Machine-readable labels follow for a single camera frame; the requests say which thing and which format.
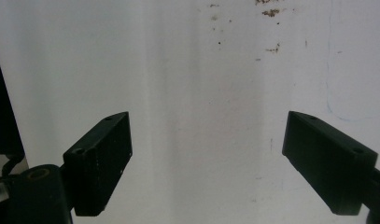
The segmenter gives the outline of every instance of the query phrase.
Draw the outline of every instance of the screw hole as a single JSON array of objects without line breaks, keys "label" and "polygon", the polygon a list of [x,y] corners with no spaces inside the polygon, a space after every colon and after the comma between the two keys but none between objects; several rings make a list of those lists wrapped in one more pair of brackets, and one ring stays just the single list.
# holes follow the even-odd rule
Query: screw hole
[{"label": "screw hole", "polygon": [[357,154],[362,154],[364,151],[360,148],[353,148],[353,151],[356,152]]},{"label": "screw hole", "polygon": [[48,169],[38,169],[32,171],[27,178],[29,180],[38,180],[41,178],[44,178],[45,176],[49,175],[49,170]]},{"label": "screw hole", "polygon": [[81,147],[76,148],[76,149],[73,150],[73,153],[76,153],[76,154],[78,154],[78,155],[81,155],[81,154],[83,154],[84,152],[85,152],[85,149],[84,149],[84,148],[81,148]]}]

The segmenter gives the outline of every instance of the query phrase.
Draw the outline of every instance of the black plastic part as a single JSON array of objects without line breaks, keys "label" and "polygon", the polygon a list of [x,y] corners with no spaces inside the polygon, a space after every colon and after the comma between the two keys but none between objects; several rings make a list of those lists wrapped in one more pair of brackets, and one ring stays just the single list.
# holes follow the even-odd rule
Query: black plastic part
[{"label": "black plastic part", "polygon": [[334,214],[359,213],[377,153],[321,119],[290,111],[283,154]]},{"label": "black plastic part", "polygon": [[9,200],[0,202],[0,224],[8,224],[7,212],[8,212]]},{"label": "black plastic part", "polygon": [[380,223],[380,171],[374,169],[372,176],[365,180],[364,191],[361,193],[363,203],[370,208],[369,218],[372,222]]},{"label": "black plastic part", "polygon": [[63,154],[77,216],[98,216],[132,157],[129,114],[102,119]]},{"label": "black plastic part", "polygon": [[0,68],[0,154],[24,155],[15,116]]},{"label": "black plastic part", "polygon": [[71,224],[60,168],[41,165],[27,170],[12,187],[8,223]]}]

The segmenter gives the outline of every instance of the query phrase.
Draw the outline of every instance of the dark stain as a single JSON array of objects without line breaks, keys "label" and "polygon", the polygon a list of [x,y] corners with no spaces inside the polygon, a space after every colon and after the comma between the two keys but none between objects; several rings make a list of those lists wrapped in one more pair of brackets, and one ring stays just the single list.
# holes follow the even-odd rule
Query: dark stain
[{"label": "dark stain", "polygon": [[278,2],[279,0],[255,0],[255,1],[257,5],[257,4],[267,4],[269,2]]},{"label": "dark stain", "polygon": [[265,16],[274,17],[274,15],[276,15],[279,12],[280,12],[280,10],[275,8],[275,9],[271,9],[269,11],[268,10],[263,11],[262,14]]},{"label": "dark stain", "polygon": [[266,49],[266,51],[272,52],[272,53],[277,53],[280,48],[280,43],[277,43],[276,48],[274,49]]}]

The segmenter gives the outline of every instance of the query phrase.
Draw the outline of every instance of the white wall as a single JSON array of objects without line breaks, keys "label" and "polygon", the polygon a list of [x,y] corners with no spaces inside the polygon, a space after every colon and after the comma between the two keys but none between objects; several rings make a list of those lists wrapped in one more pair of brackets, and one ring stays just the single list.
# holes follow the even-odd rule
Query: white wall
[{"label": "white wall", "polygon": [[365,223],[281,148],[297,110],[380,153],[380,0],[0,0],[0,64],[31,167],[130,111],[134,156],[75,223]]}]

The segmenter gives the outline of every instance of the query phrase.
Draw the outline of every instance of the white surface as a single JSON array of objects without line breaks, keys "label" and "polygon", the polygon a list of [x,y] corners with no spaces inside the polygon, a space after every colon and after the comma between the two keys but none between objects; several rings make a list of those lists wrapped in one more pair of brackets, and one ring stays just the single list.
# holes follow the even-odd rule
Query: white surface
[{"label": "white surface", "polygon": [[134,156],[76,224],[365,223],[281,148],[296,110],[380,154],[380,0],[0,0],[0,63],[30,166],[130,111]]}]

